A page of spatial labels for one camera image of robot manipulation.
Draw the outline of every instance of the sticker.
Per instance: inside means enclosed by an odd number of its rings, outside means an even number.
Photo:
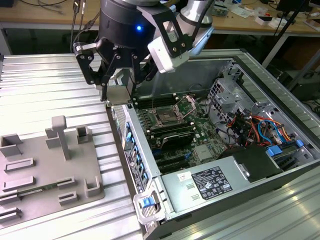
[[[197,172],[191,176],[204,200],[212,199],[233,190],[219,166]]]
[[[177,174],[177,177],[179,178],[180,182],[182,182],[184,180],[191,179],[191,172],[190,171],[186,171],[186,172],[183,172],[183,173],[179,173],[179,174]]]

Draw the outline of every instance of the motherboard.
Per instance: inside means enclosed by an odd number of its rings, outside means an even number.
[[[149,101],[138,102],[136,113],[162,174],[217,160],[227,149],[228,139],[221,139],[194,95]]]

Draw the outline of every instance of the blue cable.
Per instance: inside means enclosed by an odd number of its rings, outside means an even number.
[[[267,138],[266,136],[264,136],[263,134],[262,134],[262,132],[261,132],[261,130],[260,130],[260,126],[261,126],[261,123],[262,122],[268,122],[268,123],[270,123],[273,127],[274,127],[274,129],[275,129],[275,131],[276,131],[276,134],[278,135],[278,137],[281,139],[281,141],[282,142],[287,142],[286,140],[285,140],[285,138],[280,134],[280,132],[278,131],[278,128],[277,128],[277,126],[272,122],[272,121],[269,121],[269,120],[261,120],[260,122],[259,122],[259,124],[258,124],[258,132],[259,132],[259,135],[263,138],[263,139],[265,139],[265,140],[267,140],[271,145],[273,144],[272,143],[272,141],[269,139],[269,138]]]

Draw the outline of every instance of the power supply label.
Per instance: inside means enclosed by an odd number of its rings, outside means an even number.
[[[131,151],[130,150],[124,151],[124,154],[125,154],[126,161],[129,165],[130,172],[131,172],[132,179],[134,181],[134,185],[136,187],[137,193],[142,193],[145,190],[145,188],[144,188],[144,185],[142,184],[140,173],[138,172],[138,169],[136,167],[134,158],[132,157]]]
[[[204,200],[232,191],[232,187],[219,166],[192,174],[192,178]]]

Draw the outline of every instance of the green circuit board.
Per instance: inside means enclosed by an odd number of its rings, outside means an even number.
[[[227,146],[221,139],[216,128],[210,123],[203,105],[194,101],[193,105],[183,95],[178,96],[182,99],[176,106],[166,105],[147,109],[136,109],[138,119],[145,132],[154,158],[161,172],[169,173],[177,171],[174,169],[175,163],[171,163],[177,158],[182,162],[187,162],[183,168],[194,167],[216,160],[223,153]],[[161,137],[148,135],[148,130],[158,130],[175,126],[177,124],[193,123],[192,126],[181,127],[175,131],[168,131],[161,134]],[[184,146],[175,149],[161,148],[163,138],[172,135],[179,135],[184,132],[194,133],[192,141]]]

